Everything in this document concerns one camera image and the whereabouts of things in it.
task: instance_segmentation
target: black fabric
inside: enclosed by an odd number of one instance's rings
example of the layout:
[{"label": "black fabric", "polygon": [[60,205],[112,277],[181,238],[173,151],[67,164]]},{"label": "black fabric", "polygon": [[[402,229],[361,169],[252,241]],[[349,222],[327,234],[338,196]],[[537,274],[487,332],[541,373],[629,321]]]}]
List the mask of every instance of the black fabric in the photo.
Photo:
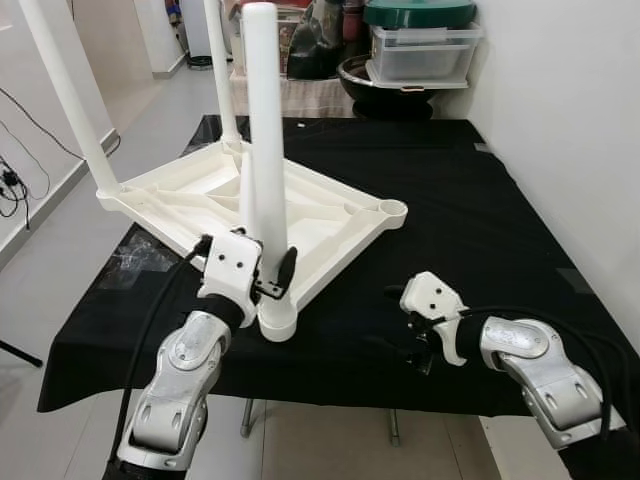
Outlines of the black fabric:
[{"label": "black fabric", "polygon": [[186,471],[152,470],[126,462],[109,462],[102,480],[184,480]]},{"label": "black fabric", "polygon": [[[239,121],[246,134],[248,122]],[[188,150],[219,136],[205,117]],[[436,358],[429,376],[406,363],[424,352],[407,329],[386,285],[404,284],[431,270],[452,285],[466,305],[519,305],[545,310],[576,328],[605,335],[631,359],[638,405],[640,360],[595,295],[583,294],[559,273],[575,270],[502,163],[478,152],[482,138],[466,121],[385,123],[362,120],[284,119],[291,160],[380,198],[406,202],[405,226],[383,233],[300,314],[296,335],[266,341],[257,325],[240,330],[224,358],[213,392],[315,404],[396,407],[474,415],[527,415],[518,385],[481,362],[452,367]],[[163,258],[173,258],[134,226],[122,245],[145,237]],[[94,393],[120,388],[147,306],[165,273],[141,271],[126,289],[96,279],[56,336],[40,396],[50,411]],[[196,304],[199,274],[183,272],[160,308],[141,358],[136,385],[155,367],[161,340]],[[572,338],[569,357],[593,365]],[[620,401],[619,361],[607,359]]]},{"label": "black fabric", "polygon": [[607,442],[597,437],[573,444],[560,452],[573,480],[637,480],[640,478],[638,436],[622,429]]}]

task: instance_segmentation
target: white plastic stand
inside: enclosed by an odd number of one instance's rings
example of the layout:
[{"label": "white plastic stand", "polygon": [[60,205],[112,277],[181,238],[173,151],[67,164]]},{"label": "white plastic stand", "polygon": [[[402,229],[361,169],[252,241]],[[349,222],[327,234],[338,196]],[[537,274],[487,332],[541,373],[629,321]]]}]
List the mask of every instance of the white plastic stand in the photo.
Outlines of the white plastic stand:
[{"label": "white plastic stand", "polygon": [[400,228],[407,207],[380,200],[288,160],[283,161],[276,7],[244,7],[253,145],[240,139],[231,102],[217,0],[205,13],[222,137],[189,155],[119,184],[91,128],[39,1],[19,0],[60,102],[107,210],[120,211],[180,254],[204,233],[245,224],[264,244],[263,275],[273,275],[288,245],[298,249],[287,297],[259,305],[261,331],[285,341],[304,308],[380,233]]}]

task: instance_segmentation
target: black plug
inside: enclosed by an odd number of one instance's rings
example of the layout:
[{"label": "black plug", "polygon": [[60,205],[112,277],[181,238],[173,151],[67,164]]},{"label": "black plug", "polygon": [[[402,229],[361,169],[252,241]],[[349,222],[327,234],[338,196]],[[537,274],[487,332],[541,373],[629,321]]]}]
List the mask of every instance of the black plug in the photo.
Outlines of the black plug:
[{"label": "black plug", "polygon": [[20,177],[12,170],[5,170],[2,172],[2,181],[7,187],[15,187],[20,184]]}]

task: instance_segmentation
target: white pole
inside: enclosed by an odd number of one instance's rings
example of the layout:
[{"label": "white pole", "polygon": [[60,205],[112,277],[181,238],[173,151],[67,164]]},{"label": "white pole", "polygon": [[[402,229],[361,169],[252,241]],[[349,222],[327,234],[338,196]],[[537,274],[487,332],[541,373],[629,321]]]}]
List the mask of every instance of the white pole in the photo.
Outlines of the white pole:
[{"label": "white pole", "polygon": [[211,63],[216,79],[218,107],[220,108],[220,118],[222,120],[221,140],[227,143],[237,143],[240,141],[240,134],[238,133],[236,116],[231,101],[231,88],[229,87],[229,76],[227,74],[227,52],[224,48],[220,12],[220,0],[204,0],[204,14],[207,20],[209,44],[211,45]]},{"label": "white pole", "polygon": [[256,231],[256,193],[251,168],[251,153],[242,153],[242,169],[240,170],[240,222],[247,229],[247,235],[257,238]]},{"label": "white pole", "polygon": [[[277,10],[272,3],[251,3],[242,9],[251,121],[251,168],[255,190],[258,238],[264,244],[263,276],[277,277],[287,251],[284,192],[284,149],[280,109],[280,53]],[[263,335],[274,342],[291,338],[297,312],[289,293],[279,301],[263,297],[258,319]]]},{"label": "white pole", "polygon": [[120,184],[109,166],[87,112],[82,107],[38,0],[20,0],[20,6],[91,175],[98,185],[98,193],[104,196],[116,195],[121,190]]}]

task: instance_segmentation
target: metal table leg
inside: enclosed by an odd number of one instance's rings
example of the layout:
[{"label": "metal table leg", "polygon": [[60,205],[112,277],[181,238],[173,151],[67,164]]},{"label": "metal table leg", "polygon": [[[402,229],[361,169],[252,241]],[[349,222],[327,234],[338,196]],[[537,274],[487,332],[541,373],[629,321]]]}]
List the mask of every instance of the metal table leg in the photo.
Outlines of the metal table leg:
[{"label": "metal table leg", "polygon": [[244,415],[242,416],[242,425],[240,427],[240,436],[249,438],[251,435],[251,410],[253,409],[253,398],[247,398],[244,404]]},{"label": "metal table leg", "polygon": [[29,362],[34,367],[40,368],[42,366],[42,360],[40,360],[39,358],[36,358],[33,355],[29,355],[19,348],[16,348],[13,345],[8,344],[7,342],[3,342],[2,340],[0,340],[0,349],[4,350],[5,352],[9,352],[10,354],[15,355],[18,358],[21,358],[25,362]]},{"label": "metal table leg", "polygon": [[398,416],[395,408],[389,410],[389,430],[391,433],[391,445],[394,447],[400,446],[400,430],[398,429]]}]

